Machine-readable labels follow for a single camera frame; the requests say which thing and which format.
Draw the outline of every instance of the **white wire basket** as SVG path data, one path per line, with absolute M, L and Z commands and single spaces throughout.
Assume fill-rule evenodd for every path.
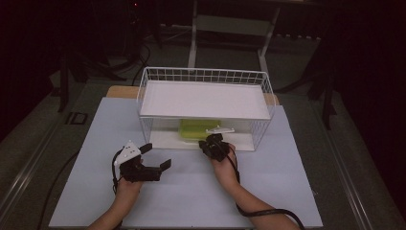
M 146 67 L 137 109 L 146 142 L 155 148 L 198 149 L 195 138 L 179 135 L 186 119 L 219 121 L 235 131 L 224 133 L 225 141 L 252 151 L 272 120 L 276 101 L 265 72 Z

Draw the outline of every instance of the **human hand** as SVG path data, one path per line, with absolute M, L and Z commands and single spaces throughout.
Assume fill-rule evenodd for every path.
M 125 180 L 123 177 L 120 179 L 116 197 L 112 205 L 117 215 L 123 218 L 128 215 L 135 201 L 137 201 L 142 186 L 143 181 L 131 182 Z
M 237 166 L 237 160 L 234 154 L 236 147 L 232 144 L 229 144 L 229 146 L 230 152 L 228 153 L 228 156 L 232 160 L 233 164 Z M 230 192 L 230 190 L 232 190 L 235 186 L 239 186 L 236 171 L 227 158 L 224 158 L 221 162 L 218 162 L 212 158 L 209 158 L 209 160 L 213 165 L 215 177 L 227 192 Z

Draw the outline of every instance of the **dark background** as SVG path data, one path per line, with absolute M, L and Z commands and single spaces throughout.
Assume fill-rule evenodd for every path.
M 253 13 L 257 9 L 254 6 L 251 10 L 236 12 L 232 6 L 210 1 L 206 1 L 202 9 L 214 14 L 238 13 L 263 18 L 275 6 L 260 2 L 264 4 L 260 13 Z M 159 17 L 152 18 L 167 25 L 191 25 L 192 1 L 156 3 L 159 11 L 148 15 Z M 298 35 L 323 38 L 325 45 L 321 47 L 325 50 L 318 52 L 320 56 L 312 61 L 316 66 L 320 61 L 322 66 L 324 56 L 333 59 L 334 87 L 342 95 L 388 190 L 406 217 L 405 3 L 400 0 L 350 1 L 343 2 L 344 8 L 340 11 L 330 6 L 337 2 L 319 3 L 328 7 L 284 5 L 275 32 L 291 35 L 292 39 Z M 123 38 L 118 37 L 120 28 L 115 31 L 116 36 L 110 37 L 102 30 L 123 25 L 125 17 L 120 15 L 123 16 L 125 8 L 108 7 L 114 10 L 102 21 L 97 20 L 100 15 L 94 14 L 90 0 L 2 1 L 0 4 L 2 140 L 52 91 L 48 77 L 59 69 L 61 46 L 74 41 L 77 49 L 96 61 L 122 50 Z M 93 1 L 93 4 L 98 4 L 105 16 L 103 1 Z M 108 18 L 116 20 L 109 23 Z

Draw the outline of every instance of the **white shelf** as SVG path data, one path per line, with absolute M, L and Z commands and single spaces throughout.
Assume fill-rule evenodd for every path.
M 140 115 L 160 118 L 271 119 L 260 85 L 199 81 L 149 80 Z

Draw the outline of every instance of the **table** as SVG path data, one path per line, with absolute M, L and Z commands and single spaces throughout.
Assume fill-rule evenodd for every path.
M 103 98 L 50 221 L 51 227 L 83 227 L 111 204 L 111 161 L 129 138 L 144 144 L 137 118 L 136 88 L 113 86 Z M 296 213 L 304 226 L 323 226 L 283 107 L 256 152 L 237 152 L 241 183 L 278 208 Z M 222 191 L 199 150 L 153 149 L 146 166 L 172 159 L 159 182 L 144 184 L 124 219 L 127 228 L 251 228 Z

